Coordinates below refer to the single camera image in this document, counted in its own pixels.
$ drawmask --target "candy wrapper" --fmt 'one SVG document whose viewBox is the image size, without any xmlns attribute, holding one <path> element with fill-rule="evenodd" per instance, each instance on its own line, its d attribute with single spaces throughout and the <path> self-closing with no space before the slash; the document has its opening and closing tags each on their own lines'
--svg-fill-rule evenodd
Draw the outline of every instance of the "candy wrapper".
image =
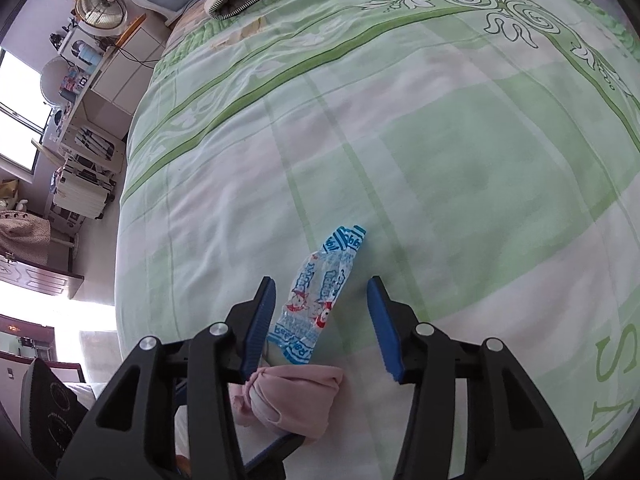
<svg viewBox="0 0 640 480">
<path fill-rule="evenodd" d="M 287 303 L 267 340 L 295 365 L 309 362 L 318 336 L 347 281 L 366 231 L 338 227 L 298 271 Z"/>
</svg>

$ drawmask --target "suitcase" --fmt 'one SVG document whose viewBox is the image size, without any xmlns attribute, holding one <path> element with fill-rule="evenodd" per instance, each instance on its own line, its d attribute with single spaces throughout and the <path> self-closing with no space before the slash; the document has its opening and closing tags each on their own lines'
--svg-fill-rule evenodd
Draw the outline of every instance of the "suitcase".
<svg viewBox="0 0 640 480">
<path fill-rule="evenodd" d="M 67 160 L 56 179 L 53 203 L 87 218 L 102 218 L 105 204 L 113 200 L 114 185 L 103 174 Z"/>
</svg>

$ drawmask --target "metal pivot bolt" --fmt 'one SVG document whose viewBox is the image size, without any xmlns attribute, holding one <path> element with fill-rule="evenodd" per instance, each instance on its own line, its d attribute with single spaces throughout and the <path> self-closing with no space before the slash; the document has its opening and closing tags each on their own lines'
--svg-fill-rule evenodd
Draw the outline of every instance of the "metal pivot bolt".
<svg viewBox="0 0 640 480">
<path fill-rule="evenodd" d="M 429 323 L 418 323 L 415 326 L 415 333 L 417 335 L 430 336 L 436 331 L 432 324 Z"/>
<path fill-rule="evenodd" d="M 229 332 L 229 327 L 226 325 L 226 323 L 222 322 L 214 323 L 209 328 L 209 333 L 215 336 L 225 335 L 227 332 Z"/>
<path fill-rule="evenodd" d="M 502 341 L 492 337 L 491 339 L 486 340 L 486 347 L 492 352 L 499 352 L 504 348 L 504 345 L 502 344 Z"/>
<path fill-rule="evenodd" d="M 151 350 L 155 348 L 157 342 L 155 337 L 147 336 L 142 341 L 140 341 L 140 348 L 143 350 Z"/>
</svg>

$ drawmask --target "pink cloth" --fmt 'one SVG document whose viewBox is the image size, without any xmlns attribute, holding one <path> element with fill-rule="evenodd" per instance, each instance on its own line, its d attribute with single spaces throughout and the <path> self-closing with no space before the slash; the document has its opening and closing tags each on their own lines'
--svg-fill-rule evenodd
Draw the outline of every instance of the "pink cloth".
<svg viewBox="0 0 640 480">
<path fill-rule="evenodd" d="M 318 439 L 341 382 L 342 370 L 333 366 L 258 368 L 245 384 L 229 385 L 234 420 L 240 426 L 260 421 L 277 434 Z"/>
</svg>

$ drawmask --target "green and white bed sheet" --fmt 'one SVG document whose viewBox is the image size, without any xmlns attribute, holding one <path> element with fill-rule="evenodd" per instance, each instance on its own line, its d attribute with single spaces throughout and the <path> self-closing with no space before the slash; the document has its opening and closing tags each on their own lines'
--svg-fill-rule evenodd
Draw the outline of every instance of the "green and white bed sheet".
<svg viewBox="0 0 640 480">
<path fill-rule="evenodd" d="M 412 389 L 384 371 L 373 274 L 453 338 L 502 338 L 591 472 L 639 401 L 631 36 L 574 0 L 263 0 L 210 23 L 159 64 L 130 135 L 123 351 L 193 336 L 265 274 L 285 298 L 355 222 L 367 240 L 313 359 L 346 381 L 291 477 L 392 477 Z M 269 439 L 239 434 L 247 457 Z M 454 454 L 452 473 L 461 431 Z"/>
</svg>

